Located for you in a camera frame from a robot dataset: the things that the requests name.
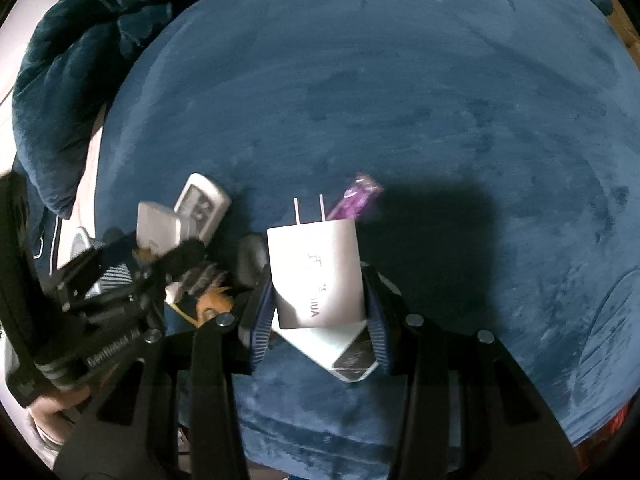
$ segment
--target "gray object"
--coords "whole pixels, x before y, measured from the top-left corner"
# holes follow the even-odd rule
[[[404,322],[407,323],[408,326],[418,327],[422,326],[424,318],[420,314],[407,314]]]
[[[490,330],[479,330],[478,331],[478,341],[484,344],[491,344],[495,341],[494,333]]]
[[[150,344],[157,343],[158,341],[160,341],[161,337],[162,332],[160,332],[157,328],[152,328],[144,335],[145,341]]]
[[[231,326],[236,321],[236,316],[229,312],[223,312],[216,316],[216,325],[218,326]]]
[[[154,256],[167,253],[197,233],[195,218],[155,202],[138,204],[136,241],[138,247],[149,249]]]
[[[268,261],[267,248],[260,235],[250,234],[240,238],[238,241],[236,280],[241,285],[254,288],[260,278],[262,269]]]

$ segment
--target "screw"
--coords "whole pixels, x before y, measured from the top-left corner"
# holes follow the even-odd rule
[[[408,314],[404,318],[404,322],[407,326],[419,327],[424,323],[424,318],[420,314]]]
[[[162,332],[160,332],[157,328],[152,328],[145,334],[145,341],[150,344],[157,343],[158,341],[160,341],[161,337]]]
[[[202,313],[202,319],[206,322],[216,317],[217,312],[212,308],[206,308]]]
[[[478,341],[484,343],[485,345],[490,345],[495,341],[495,335],[490,330],[479,330]]]
[[[229,312],[223,312],[216,316],[216,325],[218,326],[231,326],[236,321],[236,316]]]

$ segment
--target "cable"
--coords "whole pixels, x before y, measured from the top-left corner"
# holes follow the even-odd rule
[[[4,102],[7,100],[7,98],[12,94],[12,92],[14,91],[15,86],[12,86],[9,91],[6,93],[6,95],[2,98],[2,100],[0,101],[0,106],[2,106],[4,104]]]
[[[198,328],[198,322],[193,319],[193,317],[189,316],[188,314],[185,314],[179,306],[177,306],[175,303],[169,303],[169,306],[174,309],[178,314],[180,314],[180,316],[182,316],[184,319],[186,319],[189,323],[191,323],[194,327]]]

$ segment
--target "white device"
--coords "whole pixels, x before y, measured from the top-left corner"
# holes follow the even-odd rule
[[[282,330],[278,313],[271,329],[316,364],[345,383],[369,377],[378,362],[373,352],[367,322],[320,328]]]
[[[176,213],[170,207],[155,202],[138,204],[136,241],[154,256],[161,256],[196,235],[196,220]]]
[[[360,253],[352,219],[267,230],[271,277],[280,329],[317,328],[364,321]]]
[[[194,237],[207,245],[230,204],[231,199],[220,186],[199,173],[192,173],[175,203],[174,211],[194,220]],[[174,282],[166,288],[166,301],[176,303],[183,294],[182,282]]]

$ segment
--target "orange object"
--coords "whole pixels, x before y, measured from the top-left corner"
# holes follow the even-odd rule
[[[640,68],[640,41],[636,41],[626,50],[631,58],[636,62],[638,68]]]
[[[630,403],[628,402],[607,424],[575,447],[583,469],[588,468],[602,455],[611,438],[625,421],[629,405]]]
[[[622,17],[614,12],[608,18],[609,25],[616,31],[616,34],[622,40],[622,43],[625,44],[626,47],[630,47],[636,41],[638,41],[638,37],[635,35],[635,31],[632,28],[628,28],[623,22]]]
[[[199,326],[207,320],[204,314],[206,310],[213,310],[215,315],[222,314],[223,312],[231,312],[234,301],[225,294],[226,290],[228,290],[228,287],[218,286],[208,290],[200,297],[196,305]]]
[[[632,30],[633,33],[637,36],[638,33],[634,28],[634,24],[629,19],[629,16],[627,15],[622,4],[620,4],[620,1],[619,0],[612,0],[612,1],[613,1],[613,13],[618,15],[620,17],[620,21],[622,22],[622,24],[629,30]]]

